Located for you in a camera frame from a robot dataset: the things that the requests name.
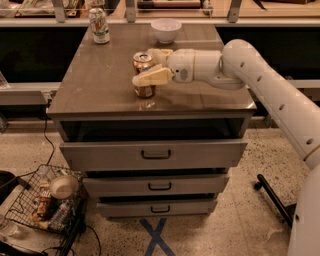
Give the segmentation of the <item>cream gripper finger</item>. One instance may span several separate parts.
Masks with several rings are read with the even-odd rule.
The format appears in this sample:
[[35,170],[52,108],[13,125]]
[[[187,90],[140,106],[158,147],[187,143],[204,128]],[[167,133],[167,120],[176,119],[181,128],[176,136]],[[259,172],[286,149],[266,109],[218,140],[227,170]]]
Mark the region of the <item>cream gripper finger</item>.
[[158,49],[151,48],[147,50],[156,64],[161,64],[162,66],[167,66],[168,57],[173,53],[172,49]]
[[173,73],[168,67],[157,64],[150,69],[139,73],[132,78],[132,83],[138,87],[149,85],[165,85],[173,78]]

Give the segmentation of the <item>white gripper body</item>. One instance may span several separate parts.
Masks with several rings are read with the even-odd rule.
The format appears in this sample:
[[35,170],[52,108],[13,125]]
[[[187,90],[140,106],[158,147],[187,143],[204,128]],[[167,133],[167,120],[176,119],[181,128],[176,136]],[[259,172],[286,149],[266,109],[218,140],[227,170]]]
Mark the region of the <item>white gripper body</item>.
[[179,49],[168,57],[168,67],[178,83],[193,81],[195,51],[193,49]]

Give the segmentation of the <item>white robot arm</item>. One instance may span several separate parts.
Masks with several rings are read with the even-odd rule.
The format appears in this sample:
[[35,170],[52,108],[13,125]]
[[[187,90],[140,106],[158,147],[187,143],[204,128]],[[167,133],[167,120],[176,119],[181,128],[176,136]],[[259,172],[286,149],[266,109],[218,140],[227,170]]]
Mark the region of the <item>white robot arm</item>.
[[319,107],[241,39],[229,41],[220,51],[149,49],[147,53],[155,64],[133,77],[137,87],[170,81],[202,81],[225,90],[250,87],[310,169],[293,215],[288,214],[263,176],[258,177],[255,187],[265,189],[291,226],[287,256],[320,256]]

